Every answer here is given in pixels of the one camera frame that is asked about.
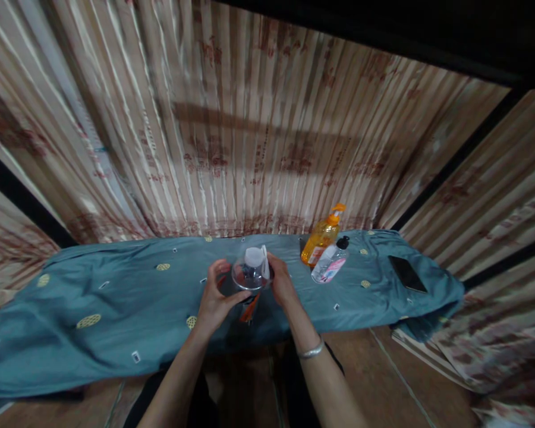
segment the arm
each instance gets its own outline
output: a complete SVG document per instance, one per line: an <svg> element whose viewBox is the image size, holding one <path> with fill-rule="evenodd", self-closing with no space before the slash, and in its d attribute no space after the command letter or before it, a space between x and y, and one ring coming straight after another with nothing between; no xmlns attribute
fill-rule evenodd
<svg viewBox="0 0 535 428"><path fill-rule="evenodd" d="M249 291L240 291L230 297L220 293L216 278L229 270L230 265L224 259L215 261L208 268L208 279L200 302L196 326L168 369L139 423L139 428L186 426L192 393L210 337L220 327L228 312L250 296Z"/></svg>
<svg viewBox="0 0 535 428"><path fill-rule="evenodd" d="M287 265L272 254L268 254L268 258L275 274L273 293L289 321L297 352L316 348L321 338L299 301ZM368 426L345 377L326 347L319 355L300 361L311 401L323 428Z"/></svg>

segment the hand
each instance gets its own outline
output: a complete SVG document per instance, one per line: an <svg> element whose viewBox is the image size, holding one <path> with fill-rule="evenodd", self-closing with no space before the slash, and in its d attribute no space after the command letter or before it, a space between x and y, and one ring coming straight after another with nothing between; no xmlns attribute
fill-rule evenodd
<svg viewBox="0 0 535 428"><path fill-rule="evenodd" d="M290 304L299 303L299 297L289 277L287 264L272 253L267 254L267 260L274 273L272 288L275 301L283 309L286 309Z"/></svg>
<svg viewBox="0 0 535 428"><path fill-rule="evenodd" d="M240 291L230 297L224 296L218 290L216 278L230 271L230 264L226 259L215 261L208 268L208 277L204 294L200 300L200 309L194 330L210 338L226 319L228 312L242 300L251 296L250 291Z"/></svg>

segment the orange pump cap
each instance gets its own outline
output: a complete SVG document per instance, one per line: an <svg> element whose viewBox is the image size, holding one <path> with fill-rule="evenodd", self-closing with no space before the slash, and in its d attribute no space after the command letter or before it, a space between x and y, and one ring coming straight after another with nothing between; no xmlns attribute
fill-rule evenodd
<svg viewBox="0 0 535 428"><path fill-rule="evenodd" d="M327 223L332 226L336 226L337 224L339 224L339 220L341 220L341 218L339 217L339 213L343 212L346 209L347 209L347 206L344 204L335 205L333 207L333 214L327 217Z"/></svg>

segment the left hand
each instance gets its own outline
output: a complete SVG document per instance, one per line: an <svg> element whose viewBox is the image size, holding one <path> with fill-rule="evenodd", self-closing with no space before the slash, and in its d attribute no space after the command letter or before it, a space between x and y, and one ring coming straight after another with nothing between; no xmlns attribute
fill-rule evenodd
<svg viewBox="0 0 535 428"><path fill-rule="evenodd" d="M220 324L226 319L228 312L244 299L251 296L250 291L240 291L230 297L224 296L218 290L217 278L223 273L230 272L231 265L226 259L215 261L208 268L208 277L202 300L200 300L200 309L198 310L198 319L194 330L210 337L218 330Z"/></svg>

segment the beige curtain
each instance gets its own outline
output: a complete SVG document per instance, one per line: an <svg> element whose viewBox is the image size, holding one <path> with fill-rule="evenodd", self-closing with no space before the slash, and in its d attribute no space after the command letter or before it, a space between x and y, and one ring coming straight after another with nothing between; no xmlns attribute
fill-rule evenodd
<svg viewBox="0 0 535 428"><path fill-rule="evenodd" d="M434 343L486 394L480 416L535 426L535 257L472 290Z"/></svg>
<svg viewBox="0 0 535 428"><path fill-rule="evenodd" d="M389 226L508 91L215 2L28 4L0 157L81 243Z"/></svg>
<svg viewBox="0 0 535 428"><path fill-rule="evenodd" d="M488 135L402 234L460 279L535 241L535 90Z"/></svg>
<svg viewBox="0 0 535 428"><path fill-rule="evenodd" d="M535 91L402 233L462 279L535 242ZM535 257L468 293L428 346L399 342L484 394L473 407L480 417L535 425Z"/></svg>
<svg viewBox="0 0 535 428"><path fill-rule="evenodd" d="M13 298L59 248L0 193L0 306Z"/></svg>

